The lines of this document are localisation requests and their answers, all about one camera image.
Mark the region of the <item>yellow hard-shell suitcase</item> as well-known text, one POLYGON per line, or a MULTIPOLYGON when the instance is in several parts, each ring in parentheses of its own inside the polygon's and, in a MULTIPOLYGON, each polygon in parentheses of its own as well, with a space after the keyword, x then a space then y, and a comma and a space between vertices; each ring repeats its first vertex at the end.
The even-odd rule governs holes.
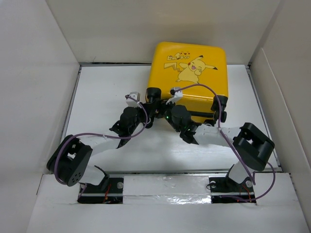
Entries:
POLYGON ((161 42, 157 45, 148 88, 159 88, 161 99, 171 97, 174 87, 183 89, 178 104, 184 105, 193 121, 214 125, 218 107, 226 121, 228 77, 225 51, 219 47, 161 42))

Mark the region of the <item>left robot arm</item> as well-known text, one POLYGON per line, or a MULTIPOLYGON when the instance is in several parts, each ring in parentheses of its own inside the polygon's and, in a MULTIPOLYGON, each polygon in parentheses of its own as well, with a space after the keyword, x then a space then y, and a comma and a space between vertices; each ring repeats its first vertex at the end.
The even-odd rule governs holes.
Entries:
POLYGON ((107 150, 119 149, 150 128, 159 106, 159 100, 138 102, 135 107, 126 107, 107 133, 66 136, 47 162, 47 170, 62 185, 71 187, 79 183, 104 192, 108 188, 109 176, 102 168, 90 166, 90 158, 107 150))

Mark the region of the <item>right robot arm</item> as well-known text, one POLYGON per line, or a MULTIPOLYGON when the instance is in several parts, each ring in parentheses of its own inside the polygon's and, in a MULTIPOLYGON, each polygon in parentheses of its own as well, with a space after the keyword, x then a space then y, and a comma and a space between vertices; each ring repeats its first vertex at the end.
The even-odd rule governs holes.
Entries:
POLYGON ((265 169, 275 148, 274 142, 249 122, 234 128, 208 126, 193 121, 185 106, 171 102, 163 102, 158 113, 188 144, 217 145, 232 149, 238 162, 229 169, 224 180, 225 187, 230 191, 241 187, 247 178, 255 185, 255 172, 265 169))

